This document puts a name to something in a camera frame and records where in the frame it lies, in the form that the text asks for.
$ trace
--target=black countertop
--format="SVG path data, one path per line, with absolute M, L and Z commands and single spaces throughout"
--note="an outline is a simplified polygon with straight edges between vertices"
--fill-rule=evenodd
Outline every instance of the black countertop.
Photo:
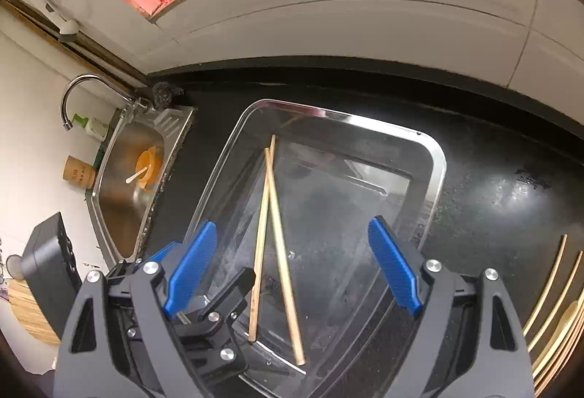
M 567 233 L 565 259 L 547 301 L 551 304 L 545 305 L 532 330 L 539 328 L 551 310 L 577 251 L 584 247 L 584 167 L 519 132 L 379 94 L 276 84 L 214 82 L 182 86 L 186 93 L 179 102 L 196 105 L 198 112 L 157 206 L 147 254 L 183 239 L 207 179 L 239 116 L 261 98 L 368 116 L 422 131 L 436 139 L 446 155 L 447 172 L 423 252 L 460 273 L 477 275 L 485 267 L 495 268 L 503 277 L 522 323 L 545 284 L 560 236 Z M 565 305 L 577 298 L 583 283 L 581 268 Z M 373 396 L 389 374 L 387 364 L 396 359 L 393 351 L 399 349 L 391 334 L 393 320 L 399 317 L 384 321 L 376 339 L 364 349 L 330 396 Z M 532 358 L 541 351 L 554 328 L 555 324 L 548 328 Z M 581 349 L 582 344 L 576 357 L 582 355 Z M 561 378 L 568 373 L 567 368 Z M 248 396 L 255 394 L 247 385 L 239 390 L 246 390 Z

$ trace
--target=faucet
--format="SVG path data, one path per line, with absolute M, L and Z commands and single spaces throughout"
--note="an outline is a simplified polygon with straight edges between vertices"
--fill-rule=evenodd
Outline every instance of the faucet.
M 73 90 L 73 87 L 75 87 L 75 85 L 78 85 L 81 82 L 86 81 L 86 80 L 100 81 L 101 83 L 107 85 L 109 88 L 111 88 L 113 91 L 115 91 L 119 96 L 121 96 L 124 100 L 126 100 L 130 104 L 135 104 L 137 101 L 136 97 L 126 93 L 121 88 L 119 88 L 117 85 L 114 85 L 109 80 L 101 78 L 98 75 L 95 75 L 95 74 L 79 75 L 78 77 L 75 77 L 73 80 L 71 80 L 71 82 L 69 82 L 69 85 L 67 85 L 67 88 L 65 89 L 65 91 L 63 92 L 63 95 L 61 97 L 61 119 L 63 120 L 63 126 L 65 127 L 65 130 L 67 130 L 67 131 L 69 131 L 71 128 L 73 128 L 73 123 L 68 118 L 67 110 L 66 110 L 67 99 L 69 97 L 69 93 L 71 93 L 71 90 Z

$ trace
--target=clear tray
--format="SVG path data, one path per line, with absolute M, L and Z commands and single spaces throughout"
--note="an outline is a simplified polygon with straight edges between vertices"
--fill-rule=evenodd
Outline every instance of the clear tray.
M 305 398 L 343 373 L 388 307 L 387 283 L 367 224 L 383 215 L 421 248 L 446 173 L 423 133 L 362 116 L 260 100 L 241 116 L 201 196 L 185 240 L 217 226 L 217 252 L 198 295 L 212 297 L 253 267 L 264 187 L 263 148 L 276 134 L 274 177 L 307 362 L 294 365 L 272 235 L 266 230 L 258 341 L 246 340 L 249 308 L 234 330 L 249 362 L 242 376 L 267 396 Z

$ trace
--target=sink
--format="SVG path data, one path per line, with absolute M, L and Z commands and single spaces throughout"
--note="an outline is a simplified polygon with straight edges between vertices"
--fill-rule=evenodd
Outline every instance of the sink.
M 87 191 L 89 215 L 108 267 L 120 260 L 135 261 L 148 235 L 156 200 L 193 121 L 193 107 L 136 112 L 127 107 L 120 117 L 97 172 Z M 155 146 L 162 159 L 158 178 L 148 191 L 137 182 L 126 183 L 139 155 Z

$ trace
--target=soap bottle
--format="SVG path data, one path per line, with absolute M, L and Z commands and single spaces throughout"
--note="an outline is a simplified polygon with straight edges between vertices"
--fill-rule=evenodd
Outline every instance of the soap bottle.
M 73 121 L 80 124 L 89 136 L 95 138 L 101 142 L 106 140 L 107 131 L 109 127 L 102 121 L 98 120 L 97 118 L 83 118 L 79 116 L 77 113 L 73 115 Z

